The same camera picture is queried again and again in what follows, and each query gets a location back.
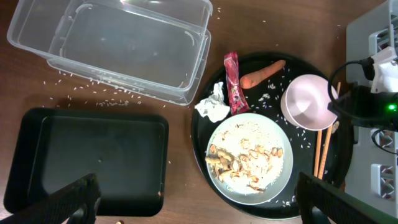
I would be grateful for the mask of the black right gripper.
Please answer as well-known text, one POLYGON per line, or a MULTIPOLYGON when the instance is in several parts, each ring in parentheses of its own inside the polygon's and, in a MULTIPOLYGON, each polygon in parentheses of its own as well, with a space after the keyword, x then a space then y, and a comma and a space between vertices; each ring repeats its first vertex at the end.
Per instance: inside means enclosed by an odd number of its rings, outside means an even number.
POLYGON ((355 85, 328 104, 339 117, 351 120, 355 126, 397 130, 397 93, 371 93, 370 87, 355 85))

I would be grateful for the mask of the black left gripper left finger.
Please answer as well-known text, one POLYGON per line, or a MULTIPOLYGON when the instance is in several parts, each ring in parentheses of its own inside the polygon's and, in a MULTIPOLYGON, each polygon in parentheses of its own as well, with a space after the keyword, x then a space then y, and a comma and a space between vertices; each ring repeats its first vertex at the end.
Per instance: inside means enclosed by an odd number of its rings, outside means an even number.
POLYGON ((91 173, 1 220, 1 224, 94 224, 100 201, 100 186, 96 175, 91 173))

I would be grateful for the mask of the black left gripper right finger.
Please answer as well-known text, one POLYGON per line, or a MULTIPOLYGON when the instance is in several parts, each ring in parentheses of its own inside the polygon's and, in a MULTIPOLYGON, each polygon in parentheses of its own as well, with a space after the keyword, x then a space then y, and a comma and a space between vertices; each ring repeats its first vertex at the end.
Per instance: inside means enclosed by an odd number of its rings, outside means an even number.
POLYGON ((298 176, 295 198, 303 223, 397 223, 397 218, 303 172, 298 176))

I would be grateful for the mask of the wooden chopstick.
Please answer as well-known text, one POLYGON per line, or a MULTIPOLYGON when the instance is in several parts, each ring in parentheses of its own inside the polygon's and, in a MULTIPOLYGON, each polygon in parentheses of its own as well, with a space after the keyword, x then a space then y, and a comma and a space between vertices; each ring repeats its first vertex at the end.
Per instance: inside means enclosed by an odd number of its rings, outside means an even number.
POLYGON ((321 144, 322 144, 322 130, 319 130, 317 132, 317 144, 315 148, 315 162, 314 162, 314 171, 313 171, 313 175, 315 177, 318 177, 321 144))
POLYGON ((332 133, 331 133, 332 126, 333 126, 333 123, 327 128, 326 136, 325 136, 325 143, 323 145, 323 150, 320 150, 320 162, 319 162, 319 170, 318 170, 318 177, 317 177, 319 179, 322 179, 323 174, 324 174, 328 149, 329 149, 329 145, 330 145, 330 139, 331 139, 331 135, 332 135, 332 133))

